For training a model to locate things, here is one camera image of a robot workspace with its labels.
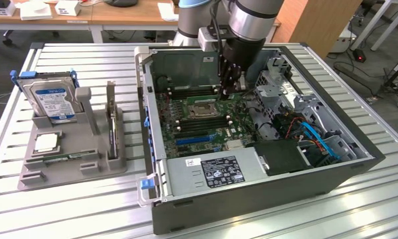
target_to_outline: blue hard drive label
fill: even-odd
[[[65,99],[66,90],[62,88],[37,90],[38,102],[46,113],[46,116],[54,120],[65,120],[74,117],[74,111],[70,102]]]

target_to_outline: metal slatted work surface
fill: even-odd
[[[116,82],[117,103],[124,110],[128,172],[90,182],[18,192],[32,109],[14,89],[0,121],[0,238],[398,238],[398,135],[313,51],[298,44],[286,46],[386,160],[327,195],[177,233],[153,235],[150,208],[137,205],[134,183],[145,175],[136,45],[45,44],[42,49],[29,51],[22,70],[58,72],[73,68],[80,85],[92,87],[96,109],[106,101],[106,81]],[[301,90],[309,91],[295,72],[293,78]]]

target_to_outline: white box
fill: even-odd
[[[20,6],[20,20],[53,18],[50,6],[42,2],[28,1]]]
[[[355,34],[353,34],[347,29],[342,31],[329,53],[342,53],[347,50],[350,45],[355,40]]]
[[[77,16],[81,10],[81,5],[78,1],[60,0],[54,9],[58,15]]]
[[[14,10],[16,10],[16,6],[14,6],[13,2],[10,1],[6,8],[0,8],[0,16],[13,16]]]

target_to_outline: power supply label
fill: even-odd
[[[245,182],[234,156],[205,160],[200,163],[210,188]]]

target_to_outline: cpu chip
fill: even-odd
[[[206,118],[218,115],[217,109],[213,104],[196,104],[189,106],[192,118]]]

